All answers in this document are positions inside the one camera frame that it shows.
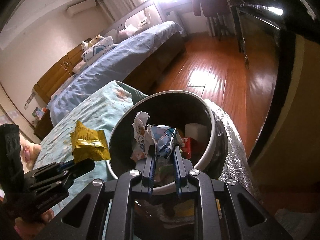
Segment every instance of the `wooden headboard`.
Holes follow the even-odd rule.
[[[47,104],[57,89],[72,76],[72,70],[81,60],[83,51],[81,44],[69,51],[57,63],[55,63],[33,86],[42,100]]]

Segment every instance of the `gold snack wrapper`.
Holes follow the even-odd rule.
[[[90,158],[94,161],[110,160],[108,143],[103,130],[85,127],[79,120],[71,134],[72,155],[75,163]]]

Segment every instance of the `yellow plush toy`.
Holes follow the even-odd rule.
[[[29,142],[20,134],[20,157],[24,173],[31,171],[41,151],[41,145]]]
[[[97,36],[95,36],[91,41],[89,42],[85,42],[85,41],[82,41],[81,44],[81,48],[83,51],[86,51],[87,49],[89,49],[90,47],[92,47],[94,44],[96,44],[98,41],[101,41],[104,37],[101,36],[99,33]]]

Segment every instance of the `silver screw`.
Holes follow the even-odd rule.
[[[227,179],[227,183],[231,186],[234,186],[235,184],[237,184],[237,181],[235,179]]]
[[[100,186],[101,184],[103,183],[103,181],[101,179],[95,179],[93,182],[92,182],[92,185],[94,186]]]
[[[140,171],[139,170],[131,170],[130,171],[130,175],[131,176],[138,176],[140,174]]]
[[[200,174],[200,171],[197,170],[197,169],[192,169],[192,170],[190,170],[190,174],[193,175],[193,176],[197,176],[197,175]]]

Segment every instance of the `bed sheet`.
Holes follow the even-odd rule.
[[[107,142],[109,142],[111,131],[122,115],[146,96],[118,81],[105,85],[73,109],[44,138],[34,169],[52,162],[67,162],[73,159],[70,133],[74,131],[77,120],[91,129],[104,130]],[[100,178],[104,181],[112,179],[107,170],[106,161],[96,162],[93,171],[75,180],[69,189],[69,197],[53,207],[54,213],[57,214],[93,179]]]
[[[84,69],[48,107],[53,126],[56,126],[77,105],[112,80],[123,81],[157,48],[176,32],[180,25],[168,21],[153,26],[121,42]]]

